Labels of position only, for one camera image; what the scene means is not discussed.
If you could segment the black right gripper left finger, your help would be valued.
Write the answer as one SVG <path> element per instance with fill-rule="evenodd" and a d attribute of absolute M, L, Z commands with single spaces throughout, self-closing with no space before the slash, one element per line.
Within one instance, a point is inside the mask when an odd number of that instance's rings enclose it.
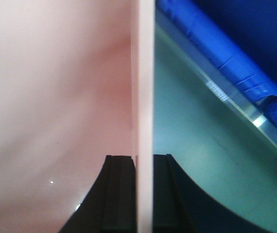
<path fill-rule="evenodd" d="M 136 170 L 132 157 L 105 158 L 92 188 L 62 233 L 135 233 Z"/>

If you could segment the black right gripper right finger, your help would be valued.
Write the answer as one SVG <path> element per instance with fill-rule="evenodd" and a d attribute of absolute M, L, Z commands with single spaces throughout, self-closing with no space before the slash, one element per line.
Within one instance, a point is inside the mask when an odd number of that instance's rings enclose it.
<path fill-rule="evenodd" d="M 169 155 L 154 155 L 155 233 L 246 233 L 248 223 L 202 190 Z"/>

